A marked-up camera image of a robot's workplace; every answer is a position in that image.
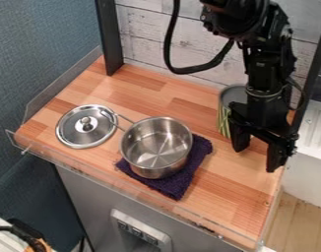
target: dish towel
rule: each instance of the dish towel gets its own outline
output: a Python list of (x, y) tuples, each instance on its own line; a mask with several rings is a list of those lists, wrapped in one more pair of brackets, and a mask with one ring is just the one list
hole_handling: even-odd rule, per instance
[(124, 158), (116, 164), (121, 171), (132, 178), (137, 179), (150, 188), (159, 191), (165, 196), (179, 201), (190, 186), (194, 173), (203, 162), (206, 155), (213, 151), (212, 143), (200, 136), (193, 135), (193, 145), (187, 157), (184, 168), (174, 175), (162, 179), (148, 179), (137, 175), (130, 168), (130, 164)]

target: floor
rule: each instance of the floor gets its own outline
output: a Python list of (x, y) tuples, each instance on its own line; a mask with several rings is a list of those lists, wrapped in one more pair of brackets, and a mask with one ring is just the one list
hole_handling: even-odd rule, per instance
[(321, 252), (321, 208), (284, 193), (267, 247), (277, 252)]

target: wooden countertop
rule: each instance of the wooden countertop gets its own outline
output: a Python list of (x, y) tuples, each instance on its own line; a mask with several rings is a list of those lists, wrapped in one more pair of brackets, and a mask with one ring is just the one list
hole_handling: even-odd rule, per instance
[[(233, 244), (254, 249), (280, 188), (283, 170), (266, 173), (267, 146), (253, 139), (249, 150), (233, 151), (217, 130), (218, 93), (168, 76), (125, 65), (113, 77), (99, 58), (16, 133), (23, 147), (48, 160), (64, 163), (95, 177), (139, 201), (162, 209)], [(121, 131), (104, 144), (72, 150), (55, 137), (61, 116), (83, 104), (103, 104), (133, 120), (171, 116), (210, 139), (214, 153), (197, 170), (184, 198), (175, 202), (128, 177), (114, 167), (121, 159)], [(123, 127), (127, 122), (120, 120)]]

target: metal handle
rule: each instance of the metal handle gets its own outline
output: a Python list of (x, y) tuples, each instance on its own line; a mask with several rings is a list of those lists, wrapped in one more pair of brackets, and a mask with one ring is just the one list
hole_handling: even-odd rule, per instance
[(87, 131), (91, 131), (91, 130), (94, 129), (94, 126), (92, 125), (92, 119), (91, 119), (91, 117), (85, 116), (85, 117), (83, 117), (83, 118), (80, 119), (80, 122), (81, 122), (81, 124), (82, 124), (82, 126), (83, 126), (83, 130), (84, 130), (84, 131), (87, 132)]
[[(112, 115), (115, 115), (115, 116), (119, 116), (119, 117), (123, 118), (124, 120), (130, 122), (131, 124), (134, 124), (134, 123), (135, 123), (133, 120), (130, 120), (128, 117), (125, 117), (124, 115), (117, 114), (117, 113), (115, 113), (115, 112), (111, 112), (111, 111), (108, 111), (108, 110), (102, 110), (102, 111), (100, 112), (100, 114), (103, 115), (103, 116), (105, 116), (105, 117), (107, 117), (106, 114), (104, 114), (104, 112), (109, 113), (109, 114), (112, 114)], [(109, 119), (109, 122), (110, 122), (111, 124), (115, 125), (118, 129), (120, 129), (120, 130), (123, 131), (123, 132), (126, 131), (126, 130), (123, 129), (121, 126), (119, 126), (118, 123), (114, 123), (114, 122), (111, 120), (111, 118), (109, 118), (109, 117), (107, 117), (107, 118)]]

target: wood panel wall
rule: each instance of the wood panel wall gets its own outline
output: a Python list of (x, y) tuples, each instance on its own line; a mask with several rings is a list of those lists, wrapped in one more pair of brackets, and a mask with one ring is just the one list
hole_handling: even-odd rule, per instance
[[(294, 77), (304, 83), (316, 43), (321, 33), (320, 0), (279, 0), (290, 16), (294, 28), (294, 52), (298, 57)], [(163, 39), (167, 29), (172, 0), (116, 0), (125, 62), (158, 72), (169, 73), (162, 59)], [(172, 46), (172, 61), (176, 66), (205, 63), (213, 58), (226, 42), (213, 36), (199, 21), (199, 0), (182, 0)], [(219, 67), (182, 76), (199, 84), (222, 88), (231, 84), (245, 84), (242, 54), (235, 46)]]

